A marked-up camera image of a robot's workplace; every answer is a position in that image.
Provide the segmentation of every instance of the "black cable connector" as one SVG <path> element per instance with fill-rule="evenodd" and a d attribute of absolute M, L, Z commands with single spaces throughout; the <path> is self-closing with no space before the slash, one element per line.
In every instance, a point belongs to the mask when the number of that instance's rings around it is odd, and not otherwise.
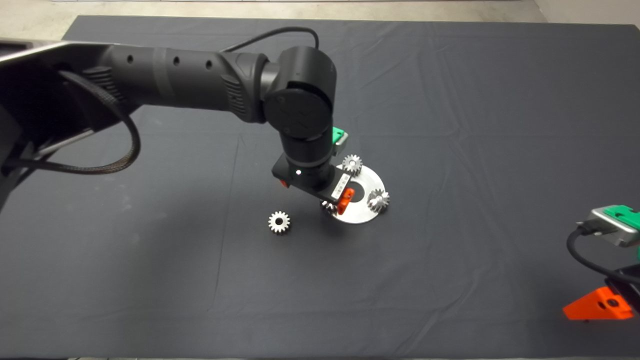
<path fill-rule="evenodd" d="M 592 269 L 593 271 L 619 282 L 640 286 L 640 278 L 624 275 L 617 271 L 610 270 L 596 263 L 593 263 L 590 260 L 582 257 L 582 255 L 580 255 L 575 249 L 575 240 L 577 240 L 577 238 L 579 238 L 580 236 L 611 234 L 615 233 L 617 230 L 618 228 L 615 225 L 599 218 L 580 222 L 578 223 L 578 228 L 576 228 L 576 230 L 574 230 L 571 234 L 569 234 L 569 237 L 567 237 L 566 248 L 567 250 L 569 250 L 569 254 L 571 254 L 574 259 L 576 259 L 580 264 L 583 264 L 584 266 Z"/>

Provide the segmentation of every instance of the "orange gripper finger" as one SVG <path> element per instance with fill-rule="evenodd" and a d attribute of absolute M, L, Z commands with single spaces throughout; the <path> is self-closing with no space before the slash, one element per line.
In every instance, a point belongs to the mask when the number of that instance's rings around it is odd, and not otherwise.
<path fill-rule="evenodd" d="M 349 205 L 349 203 L 351 202 L 351 198 L 353 198 L 353 194 L 355 193 L 356 191 L 352 188 L 344 189 L 344 193 L 342 194 L 342 197 L 338 201 L 338 206 L 337 206 L 338 214 L 342 215 L 344 211 L 347 210 L 347 205 Z"/>

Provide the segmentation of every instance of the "black cable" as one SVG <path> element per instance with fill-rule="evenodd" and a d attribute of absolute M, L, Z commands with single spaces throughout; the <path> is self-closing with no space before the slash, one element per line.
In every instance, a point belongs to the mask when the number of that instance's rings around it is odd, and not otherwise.
<path fill-rule="evenodd" d="M 129 149 L 129 152 L 118 161 L 100 167 L 75 167 L 66 164 L 50 163 L 48 161 L 23 159 L 7 159 L 4 162 L 3 166 L 10 168 L 49 170 L 81 175 L 111 174 L 113 172 L 118 172 L 129 167 L 140 154 L 141 147 L 140 134 L 138 133 L 138 128 L 136 128 L 136 124 L 133 122 L 131 117 L 123 114 L 120 111 L 117 106 L 118 100 L 115 99 L 111 94 L 109 94 L 105 89 L 99 87 L 91 81 L 88 81 L 82 76 L 74 74 L 73 72 L 59 71 L 58 73 L 66 80 L 71 81 L 72 83 L 80 86 L 82 89 L 93 95 L 102 103 L 102 105 L 105 106 L 105 108 L 113 113 L 113 115 L 118 118 L 118 120 L 122 121 L 125 124 L 131 134 L 131 148 Z"/>
<path fill-rule="evenodd" d="M 277 28 L 271 31 L 267 31 L 266 33 L 262 33 L 260 35 L 252 37 L 236 45 L 231 45 L 227 48 L 222 49 L 220 52 L 229 53 L 231 51 L 236 51 L 238 49 L 242 49 L 245 46 L 251 45 L 254 42 L 258 42 L 262 39 L 272 37 L 273 35 L 282 34 L 282 33 L 310 33 L 314 37 L 314 40 L 316 41 L 316 49 L 320 47 L 320 38 L 318 37 L 318 34 L 313 29 L 304 28 L 301 26 L 285 26 L 283 28 Z"/>
<path fill-rule="evenodd" d="M 625 282 L 628 284 L 640 286 L 640 278 L 624 275 L 614 270 L 609 270 L 598 264 L 590 262 L 589 260 L 582 257 L 582 255 L 578 254 L 578 252 L 575 250 L 575 240 L 582 235 L 585 236 L 590 234 L 593 234 L 593 231 L 587 231 L 581 226 L 578 226 L 576 230 L 569 234 L 569 237 L 566 239 L 566 248 L 567 250 L 569 250 L 569 254 L 571 254 L 571 256 L 573 256 L 573 258 L 576 259 L 580 264 L 583 264 L 584 266 L 592 269 L 595 272 L 599 272 L 600 274 L 610 277 L 611 279 L 617 280 L 619 282 Z"/>
<path fill-rule="evenodd" d="M 53 156 L 53 154 L 56 153 L 56 151 L 52 151 L 49 154 L 43 155 L 37 161 L 39 162 L 47 161 L 51 156 Z M 25 172 L 23 172 L 20 175 L 20 177 L 18 177 L 18 180 L 15 182 L 14 188 L 17 188 L 20 184 L 22 184 L 27 179 L 27 177 L 31 176 L 31 174 L 33 174 L 36 170 L 37 170 L 36 168 L 28 168 Z"/>

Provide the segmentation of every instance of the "metal gear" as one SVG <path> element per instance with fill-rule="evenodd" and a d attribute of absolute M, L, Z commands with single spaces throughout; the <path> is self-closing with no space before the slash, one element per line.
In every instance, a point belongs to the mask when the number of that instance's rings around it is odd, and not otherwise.
<path fill-rule="evenodd" d="M 286 233 L 290 226 L 291 219 L 284 211 L 276 211 L 269 217 L 269 229 L 276 235 Z"/>
<path fill-rule="evenodd" d="M 342 160 L 342 169 L 352 176 L 357 176 L 362 170 L 362 158 L 356 154 L 345 156 Z"/>
<path fill-rule="evenodd" d="M 391 197 L 389 196 L 389 193 L 384 189 L 375 189 L 369 194 L 369 197 L 367 198 L 367 205 L 371 211 L 380 213 L 389 206 L 390 200 Z"/>
<path fill-rule="evenodd" d="M 329 214 L 335 214 L 338 211 L 338 207 L 326 200 L 320 202 L 320 206 Z"/>

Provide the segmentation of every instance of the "concrete floor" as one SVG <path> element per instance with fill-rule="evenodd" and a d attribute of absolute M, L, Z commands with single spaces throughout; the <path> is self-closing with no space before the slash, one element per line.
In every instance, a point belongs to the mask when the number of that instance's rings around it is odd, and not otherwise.
<path fill-rule="evenodd" d="M 0 37 L 60 39 L 76 16 L 545 22 L 534 0 L 408 2 L 73 2 L 0 0 Z"/>

